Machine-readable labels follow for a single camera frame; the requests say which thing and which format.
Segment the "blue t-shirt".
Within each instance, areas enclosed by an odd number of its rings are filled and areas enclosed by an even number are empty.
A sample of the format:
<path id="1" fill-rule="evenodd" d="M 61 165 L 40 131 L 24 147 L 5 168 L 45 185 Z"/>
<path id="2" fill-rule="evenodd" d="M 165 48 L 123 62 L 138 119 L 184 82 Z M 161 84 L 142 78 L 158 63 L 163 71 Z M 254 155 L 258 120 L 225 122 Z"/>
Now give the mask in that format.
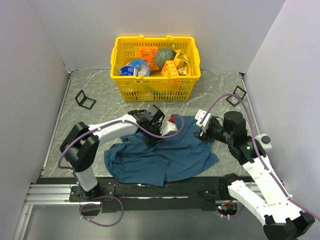
<path id="1" fill-rule="evenodd" d="M 155 146 L 147 146 L 142 133 L 125 135 L 104 152 L 104 164 L 109 173 L 125 184 L 147 184 L 162 187 L 194 177 L 208 170 L 219 158 L 210 144 L 200 141 L 192 115 L 173 116 L 182 131 Z"/>

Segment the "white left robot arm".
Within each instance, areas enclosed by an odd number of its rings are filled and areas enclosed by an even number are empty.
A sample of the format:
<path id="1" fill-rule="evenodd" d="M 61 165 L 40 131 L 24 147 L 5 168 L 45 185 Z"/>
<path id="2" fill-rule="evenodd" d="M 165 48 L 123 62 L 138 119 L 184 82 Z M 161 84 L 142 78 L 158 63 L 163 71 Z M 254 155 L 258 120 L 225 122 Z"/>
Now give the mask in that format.
<path id="1" fill-rule="evenodd" d="M 155 145 L 161 138 L 164 113 L 155 105 L 149 109 L 131 110 L 113 121 L 86 125 L 76 123 L 60 145 L 63 158 L 79 184 L 81 195 L 94 201 L 101 195 L 100 184 L 93 172 L 93 162 L 98 148 L 116 138 L 141 132 L 148 146 Z"/>

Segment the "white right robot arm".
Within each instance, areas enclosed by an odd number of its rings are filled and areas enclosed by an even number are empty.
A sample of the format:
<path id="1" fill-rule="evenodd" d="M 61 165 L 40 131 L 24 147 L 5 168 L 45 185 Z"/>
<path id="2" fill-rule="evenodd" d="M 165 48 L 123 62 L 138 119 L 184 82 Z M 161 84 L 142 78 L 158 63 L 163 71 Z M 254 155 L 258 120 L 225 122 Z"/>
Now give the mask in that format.
<path id="1" fill-rule="evenodd" d="M 226 200 L 231 197 L 238 200 L 259 220 L 269 240 L 295 240 L 304 235 L 315 218 L 284 193 L 263 146 L 248 135 L 242 113 L 228 111 L 220 123 L 200 109 L 195 119 L 200 128 L 195 135 L 206 144 L 213 141 L 226 144 L 261 192 L 257 195 L 238 175 L 229 173 L 219 180 L 219 195 Z"/>

